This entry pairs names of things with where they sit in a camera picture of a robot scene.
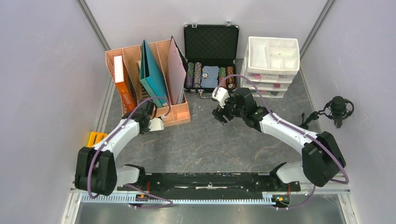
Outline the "orange Good Morning book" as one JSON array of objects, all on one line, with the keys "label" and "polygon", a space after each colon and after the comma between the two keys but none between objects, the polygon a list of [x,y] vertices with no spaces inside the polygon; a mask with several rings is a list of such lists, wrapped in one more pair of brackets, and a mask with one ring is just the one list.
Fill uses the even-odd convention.
[{"label": "orange Good Morning book", "polygon": [[126,114],[136,107],[136,97],[132,81],[123,61],[123,56],[113,57],[113,68],[115,87],[120,94],[122,102],[122,114]]}]

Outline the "blue plastic folder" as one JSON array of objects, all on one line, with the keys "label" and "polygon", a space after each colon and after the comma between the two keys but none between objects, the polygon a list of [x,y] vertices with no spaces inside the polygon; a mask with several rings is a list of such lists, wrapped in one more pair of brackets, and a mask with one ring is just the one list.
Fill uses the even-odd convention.
[{"label": "blue plastic folder", "polygon": [[170,105],[167,86],[161,65],[158,63],[157,47],[151,47],[146,40],[141,44],[141,83],[159,108]]}]

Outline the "peach plastic file organizer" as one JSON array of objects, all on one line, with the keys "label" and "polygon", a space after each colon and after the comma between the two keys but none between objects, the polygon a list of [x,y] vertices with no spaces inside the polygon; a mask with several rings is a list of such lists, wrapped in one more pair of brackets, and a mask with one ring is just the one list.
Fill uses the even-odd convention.
[{"label": "peach plastic file organizer", "polygon": [[182,54],[174,38],[106,51],[106,65],[120,93],[122,114],[152,97],[165,126],[190,122],[184,91],[179,89]]}]

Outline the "Nineteen Eighty-Four dark book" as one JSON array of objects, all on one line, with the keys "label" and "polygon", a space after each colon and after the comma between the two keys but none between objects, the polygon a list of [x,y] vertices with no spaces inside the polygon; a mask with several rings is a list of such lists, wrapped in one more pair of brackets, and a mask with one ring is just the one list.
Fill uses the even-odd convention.
[{"label": "Nineteen Eighty-Four dark book", "polygon": [[139,85],[140,85],[141,100],[144,100],[149,97],[149,94],[147,93],[140,79],[141,60],[136,61],[136,68],[137,68],[137,80],[139,81]]}]

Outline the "pink clipboard with paper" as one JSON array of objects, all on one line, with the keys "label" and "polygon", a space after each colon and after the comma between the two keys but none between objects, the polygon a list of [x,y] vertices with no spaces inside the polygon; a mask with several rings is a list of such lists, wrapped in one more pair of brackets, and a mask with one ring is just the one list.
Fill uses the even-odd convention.
[{"label": "pink clipboard with paper", "polygon": [[170,40],[167,64],[169,98],[172,105],[177,105],[183,101],[187,64],[173,36]]}]

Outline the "white drawer organizer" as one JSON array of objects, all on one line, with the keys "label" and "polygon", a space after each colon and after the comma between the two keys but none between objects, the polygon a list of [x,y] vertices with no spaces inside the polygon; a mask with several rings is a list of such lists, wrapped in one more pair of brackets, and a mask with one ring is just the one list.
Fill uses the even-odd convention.
[{"label": "white drawer organizer", "polygon": [[258,96],[283,98],[300,69],[300,50],[296,38],[250,36],[240,74],[241,87]]}]

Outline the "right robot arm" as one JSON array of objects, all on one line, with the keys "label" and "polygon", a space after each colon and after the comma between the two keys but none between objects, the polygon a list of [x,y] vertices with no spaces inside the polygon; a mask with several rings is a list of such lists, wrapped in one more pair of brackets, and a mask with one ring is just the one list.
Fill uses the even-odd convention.
[{"label": "right robot arm", "polygon": [[267,107],[258,106],[248,88],[229,91],[219,87],[212,92],[212,100],[219,104],[212,113],[220,123],[225,125],[234,118],[241,118],[248,127],[279,139],[302,156],[299,162],[285,162],[273,169],[269,181],[273,189],[282,190],[288,183],[303,181],[323,187],[335,182],[339,172],[344,175],[343,184],[349,182],[346,161],[331,133],[308,131]]}]

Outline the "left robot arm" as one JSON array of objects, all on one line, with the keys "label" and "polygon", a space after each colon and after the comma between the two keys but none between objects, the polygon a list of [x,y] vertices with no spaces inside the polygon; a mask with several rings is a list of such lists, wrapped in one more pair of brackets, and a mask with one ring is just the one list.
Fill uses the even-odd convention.
[{"label": "left robot arm", "polygon": [[87,191],[91,199],[108,196],[126,184],[135,190],[143,189],[147,184],[145,169],[137,165],[117,168],[115,160],[134,137],[149,131],[155,110],[151,100],[144,100],[125,114],[103,140],[92,147],[82,147],[78,152],[75,187]]}]

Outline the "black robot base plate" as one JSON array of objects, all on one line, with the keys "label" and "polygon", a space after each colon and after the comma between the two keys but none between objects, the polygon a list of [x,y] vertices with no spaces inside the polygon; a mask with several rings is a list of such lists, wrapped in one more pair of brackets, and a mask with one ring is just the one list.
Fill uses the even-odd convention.
[{"label": "black robot base plate", "polygon": [[268,172],[146,173],[133,184],[149,192],[171,189],[244,189],[255,192],[299,192],[300,182],[283,183]]}]

